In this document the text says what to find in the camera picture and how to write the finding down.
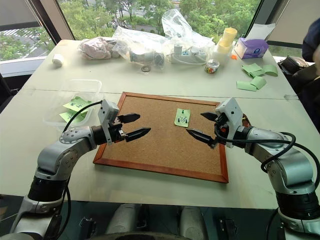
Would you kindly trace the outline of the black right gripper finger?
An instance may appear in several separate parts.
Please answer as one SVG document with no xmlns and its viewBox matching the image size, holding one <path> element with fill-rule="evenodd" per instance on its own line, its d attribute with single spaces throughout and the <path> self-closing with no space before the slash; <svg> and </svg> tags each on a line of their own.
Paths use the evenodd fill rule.
<svg viewBox="0 0 320 240">
<path fill-rule="evenodd" d="M 203 112 L 200 115 L 212 122 L 216 122 L 216 119 L 218 118 L 218 115 L 214 112 Z"/>
<path fill-rule="evenodd" d="M 215 145 L 215 140 L 210 136 L 206 135 L 203 132 L 194 129 L 194 128 L 187 128 L 186 131 L 196 140 L 207 144 L 208 146 L 214 146 Z"/>
</svg>

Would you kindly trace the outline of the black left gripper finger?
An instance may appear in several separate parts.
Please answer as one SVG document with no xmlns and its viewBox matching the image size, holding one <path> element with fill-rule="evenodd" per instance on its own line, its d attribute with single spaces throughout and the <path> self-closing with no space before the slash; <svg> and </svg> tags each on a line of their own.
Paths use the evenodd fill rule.
<svg viewBox="0 0 320 240">
<path fill-rule="evenodd" d="M 145 136 L 151 130 L 150 127 L 142 127 L 125 135 L 125 141 L 131 142 Z"/>
<path fill-rule="evenodd" d="M 135 122 L 140 117 L 141 116 L 137 113 L 128 113 L 128 114 L 118 115 L 117 119 L 119 120 L 120 123 L 127 124 L 131 122 Z"/>
</svg>

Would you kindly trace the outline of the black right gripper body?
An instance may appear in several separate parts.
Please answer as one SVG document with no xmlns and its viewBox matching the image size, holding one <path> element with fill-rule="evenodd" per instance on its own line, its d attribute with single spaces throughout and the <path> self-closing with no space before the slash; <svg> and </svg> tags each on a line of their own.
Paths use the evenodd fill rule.
<svg viewBox="0 0 320 240">
<path fill-rule="evenodd" d="M 228 118 L 224 113 L 222 113 L 220 116 L 213 113 L 212 119 L 215 122 L 214 124 L 215 138 L 210 147 L 214 149 L 217 144 L 222 144 L 222 145 L 227 144 L 227 142 L 224 139 L 228 138 L 229 126 L 227 124 Z"/>
</svg>

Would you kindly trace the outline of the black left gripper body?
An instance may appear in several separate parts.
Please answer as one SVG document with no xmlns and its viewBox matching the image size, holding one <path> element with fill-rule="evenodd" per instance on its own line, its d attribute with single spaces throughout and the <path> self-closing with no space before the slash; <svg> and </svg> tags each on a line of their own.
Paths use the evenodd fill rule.
<svg viewBox="0 0 320 240">
<path fill-rule="evenodd" d="M 113 122 L 108 123 L 108 131 L 113 143 L 125 140 L 126 133 L 123 131 L 123 116 L 117 116 Z"/>
</svg>

